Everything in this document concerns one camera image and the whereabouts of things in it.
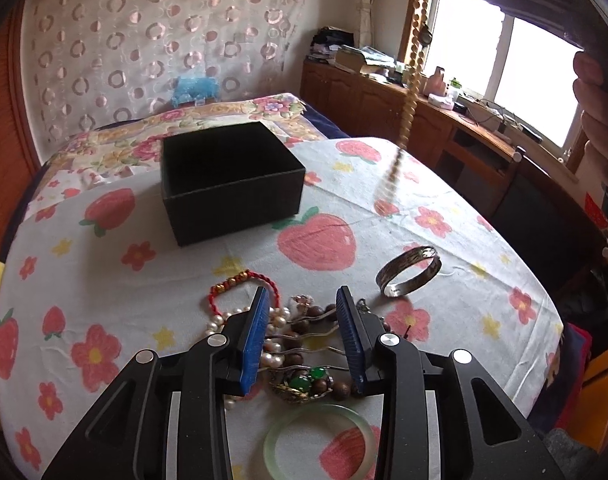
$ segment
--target bracelet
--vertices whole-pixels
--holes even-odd
[[[401,283],[391,283],[403,270],[418,264],[421,261],[433,259],[431,264],[417,276]],[[380,288],[380,293],[390,298],[405,296],[422,285],[427,284],[442,268],[442,262],[434,247],[421,246],[406,251],[398,257],[393,258],[386,264],[375,277],[375,283]]]
[[[349,480],[363,480],[369,473],[370,468],[375,462],[375,456],[377,454],[377,443],[375,442],[375,436],[370,429],[369,423],[359,413],[339,406],[337,404],[307,404],[298,410],[287,412],[282,418],[280,418],[275,424],[271,426],[271,429],[266,434],[264,439],[264,463],[268,469],[268,473],[271,475],[273,480],[289,480],[289,478],[281,472],[277,465],[277,459],[275,457],[275,447],[277,439],[284,429],[297,418],[308,415],[312,412],[319,413],[331,413],[333,415],[340,415],[348,418],[357,428],[362,432],[364,437],[364,458],[357,471],[351,476]]]
[[[231,278],[224,280],[221,283],[218,283],[217,285],[213,285],[210,288],[209,306],[214,316],[222,315],[219,309],[215,306],[215,297],[219,294],[223,294],[231,287],[239,285],[239,283],[245,282],[246,280],[261,280],[262,282],[268,283],[271,289],[273,289],[275,308],[278,309],[280,307],[280,293],[277,290],[277,285],[275,285],[275,283],[268,276],[258,274],[257,272],[253,272],[252,270],[247,269],[243,270],[239,274],[236,274],[235,276],[232,276]]]

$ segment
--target silver screw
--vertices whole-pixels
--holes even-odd
[[[395,346],[399,344],[399,337],[395,334],[382,334],[380,336],[380,342],[386,346]]]
[[[224,334],[213,334],[206,340],[209,346],[222,346],[226,344],[226,336]]]
[[[153,360],[153,352],[150,350],[142,350],[135,356],[135,360],[141,365],[145,365]]]
[[[467,365],[473,360],[473,356],[470,354],[470,352],[459,349],[453,352],[453,359],[459,363],[462,363],[463,365]]]

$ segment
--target black box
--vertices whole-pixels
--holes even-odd
[[[164,207],[180,246],[300,210],[304,166],[262,123],[165,137],[160,171]]]

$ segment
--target green gemstone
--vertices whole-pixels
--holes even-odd
[[[289,382],[289,386],[294,390],[306,393],[310,390],[310,379],[308,377],[293,377]]]
[[[326,370],[324,370],[324,368],[313,368],[310,371],[310,376],[313,377],[313,379],[324,379],[326,377]]]

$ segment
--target floral bedspread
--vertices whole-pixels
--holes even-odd
[[[0,289],[0,418],[29,480],[42,476],[136,352],[169,355],[202,338],[210,288],[245,268],[269,276],[282,298],[310,294],[322,306],[348,285],[421,350],[470,350],[521,412],[529,412],[562,327],[542,285],[508,243],[408,154],[395,195],[382,198],[397,154],[391,142],[299,142],[291,152],[306,167],[306,186],[300,212],[289,221],[179,248],[159,172],[149,171],[88,190],[20,225]],[[417,244],[437,248],[440,272],[409,296],[384,301],[376,273]],[[256,286],[245,282],[220,295],[218,308],[247,306]],[[309,349],[341,344],[337,333],[306,340]],[[346,366],[343,356],[329,352],[305,359]],[[382,396],[346,403],[379,433]],[[226,412],[236,480],[270,480],[262,443],[271,424],[292,409],[260,383]],[[437,442],[433,410],[429,422]],[[277,457],[290,480],[347,480],[363,450],[354,426],[312,416],[280,437]],[[439,457],[432,454],[429,464],[431,480],[438,479]]]
[[[26,218],[81,191],[157,169],[160,140],[167,136],[262,121],[287,146],[325,139],[302,116],[304,110],[302,101],[285,93],[177,108],[125,126],[76,135],[50,158],[50,167],[29,204]]]

